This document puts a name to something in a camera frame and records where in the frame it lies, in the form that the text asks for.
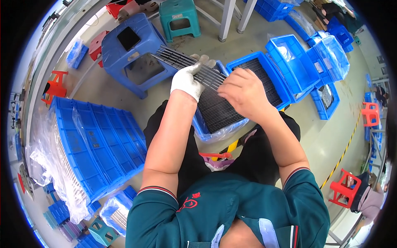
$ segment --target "white work glove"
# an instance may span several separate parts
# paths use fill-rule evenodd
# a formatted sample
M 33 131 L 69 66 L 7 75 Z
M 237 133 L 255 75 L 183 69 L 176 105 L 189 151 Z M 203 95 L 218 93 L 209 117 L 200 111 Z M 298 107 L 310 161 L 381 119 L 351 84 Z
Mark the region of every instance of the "white work glove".
M 208 65 L 211 68 L 213 68 L 216 64 L 215 60 L 210 60 L 207 55 L 199 56 L 197 54 L 193 54 L 191 57 L 197 59 L 201 63 Z M 196 99 L 197 102 L 199 102 L 201 92 L 203 92 L 205 87 L 194 80 L 193 75 L 200 71 L 202 65 L 201 63 L 196 63 L 195 65 L 191 65 L 179 70 L 172 78 L 171 93 L 173 90 L 183 90 Z

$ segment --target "red logo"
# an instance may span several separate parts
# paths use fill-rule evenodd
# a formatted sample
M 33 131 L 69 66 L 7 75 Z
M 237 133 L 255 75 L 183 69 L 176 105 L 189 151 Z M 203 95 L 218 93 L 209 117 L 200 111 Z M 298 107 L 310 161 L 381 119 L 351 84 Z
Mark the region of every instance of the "red logo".
M 196 194 L 193 194 L 192 196 L 193 196 L 193 198 L 199 198 L 200 197 L 200 192 L 198 192 Z
M 188 200 L 188 198 L 186 198 L 185 202 L 182 204 L 181 208 L 177 211 L 181 211 L 183 208 L 194 208 L 195 206 L 197 206 L 197 201 L 196 200 Z

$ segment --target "smartphone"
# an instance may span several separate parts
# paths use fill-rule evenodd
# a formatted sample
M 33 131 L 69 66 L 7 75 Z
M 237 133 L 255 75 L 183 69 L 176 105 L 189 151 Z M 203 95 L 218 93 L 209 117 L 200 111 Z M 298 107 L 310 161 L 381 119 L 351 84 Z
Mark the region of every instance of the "smartphone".
M 139 36 L 130 27 L 126 27 L 123 31 L 121 31 L 118 34 L 117 39 L 119 39 L 126 51 L 131 50 L 141 41 Z

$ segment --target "bare hand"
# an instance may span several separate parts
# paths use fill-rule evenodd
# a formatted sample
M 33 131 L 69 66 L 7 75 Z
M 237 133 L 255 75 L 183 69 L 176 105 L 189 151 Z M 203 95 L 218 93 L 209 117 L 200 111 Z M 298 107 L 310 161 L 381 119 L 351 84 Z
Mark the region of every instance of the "bare hand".
M 237 68 L 218 89 L 218 95 L 226 98 L 237 113 L 256 123 L 263 120 L 269 103 L 260 79 L 250 69 Z

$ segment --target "yellow black hazard tape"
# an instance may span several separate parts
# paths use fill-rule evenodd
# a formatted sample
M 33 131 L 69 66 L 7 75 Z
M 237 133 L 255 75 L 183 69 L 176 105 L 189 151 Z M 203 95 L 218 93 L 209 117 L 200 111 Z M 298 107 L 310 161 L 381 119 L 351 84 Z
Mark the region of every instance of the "yellow black hazard tape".
M 361 117 L 361 110 L 360 110 L 360 113 L 358 114 L 358 119 L 357 119 L 357 122 L 356 122 L 356 126 L 354 127 L 353 133 L 352 133 L 352 135 L 351 135 L 351 137 L 350 137 L 349 142 L 347 143 L 347 146 L 346 146 L 346 148 L 345 148 L 345 151 L 343 152 L 343 154 L 342 154 L 341 158 L 339 159 L 338 163 L 335 165 L 334 169 L 331 171 L 331 174 L 328 176 L 328 178 L 325 180 L 325 182 L 320 186 L 320 189 L 322 189 L 322 187 L 324 187 L 324 185 L 328 182 L 328 180 L 331 178 L 332 174 L 335 172 L 336 168 L 338 168 L 338 166 L 339 166 L 339 164 L 341 163 L 343 157 L 345 156 L 346 151 L 347 151 L 347 149 L 349 148 L 349 145 L 350 145 L 351 140 L 352 140 L 352 138 L 353 138 L 353 135 L 354 135 L 354 133 L 356 132 L 358 122 L 360 121 L 360 117 Z

